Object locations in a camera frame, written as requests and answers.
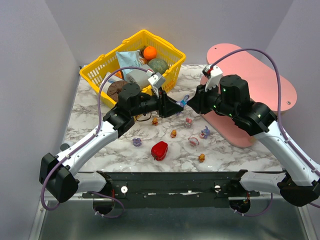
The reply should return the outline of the purple flower toy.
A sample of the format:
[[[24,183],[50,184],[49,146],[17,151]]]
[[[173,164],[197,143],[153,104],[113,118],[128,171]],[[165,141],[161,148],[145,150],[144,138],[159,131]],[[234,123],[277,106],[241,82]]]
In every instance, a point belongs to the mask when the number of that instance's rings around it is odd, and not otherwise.
[[[135,147],[140,147],[142,145],[142,140],[140,138],[133,138],[132,139],[132,144]]]

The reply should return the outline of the purple bunny toy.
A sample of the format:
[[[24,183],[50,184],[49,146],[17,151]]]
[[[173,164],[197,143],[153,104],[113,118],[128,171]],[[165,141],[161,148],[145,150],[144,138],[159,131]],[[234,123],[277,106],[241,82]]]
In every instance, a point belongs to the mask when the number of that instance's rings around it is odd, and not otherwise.
[[[211,132],[210,132],[209,128],[207,126],[205,126],[205,128],[203,130],[201,130],[199,137],[201,139],[207,139],[210,134],[211,134]]]

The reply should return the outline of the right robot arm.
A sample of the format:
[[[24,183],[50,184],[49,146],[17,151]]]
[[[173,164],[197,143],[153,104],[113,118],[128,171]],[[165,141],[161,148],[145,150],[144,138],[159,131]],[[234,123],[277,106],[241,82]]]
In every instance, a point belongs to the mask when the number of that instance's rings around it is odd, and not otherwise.
[[[286,137],[275,113],[264,103],[250,99],[248,82],[238,75],[222,77],[219,87],[198,85],[187,105],[198,114],[211,111],[232,119],[234,124],[261,142],[281,163],[280,173],[241,170],[231,181],[241,191],[261,191],[282,196],[303,207],[320,196],[319,166]]]

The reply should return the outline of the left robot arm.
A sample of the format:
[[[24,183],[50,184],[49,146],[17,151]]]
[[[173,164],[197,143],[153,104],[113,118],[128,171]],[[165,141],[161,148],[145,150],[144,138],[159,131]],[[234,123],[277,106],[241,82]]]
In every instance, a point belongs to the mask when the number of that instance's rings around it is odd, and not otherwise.
[[[82,166],[126,133],[135,124],[135,116],[157,112],[161,118],[167,118],[181,111],[183,107],[164,90],[148,95],[136,83],[127,83],[116,105],[99,118],[98,125],[88,135],[64,151],[56,155],[47,153],[42,158],[39,175],[42,190],[48,190],[59,203],[76,193],[100,192],[106,187],[106,176],[98,172],[79,173]]]

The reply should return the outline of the pink ring toy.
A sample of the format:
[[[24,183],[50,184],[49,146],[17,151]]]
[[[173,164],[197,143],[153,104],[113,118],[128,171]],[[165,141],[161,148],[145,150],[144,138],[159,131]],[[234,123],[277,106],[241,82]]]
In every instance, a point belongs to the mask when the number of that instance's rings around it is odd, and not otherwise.
[[[188,142],[192,147],[196,147],[200,144],[199,140],[196,137],[189,137]]]

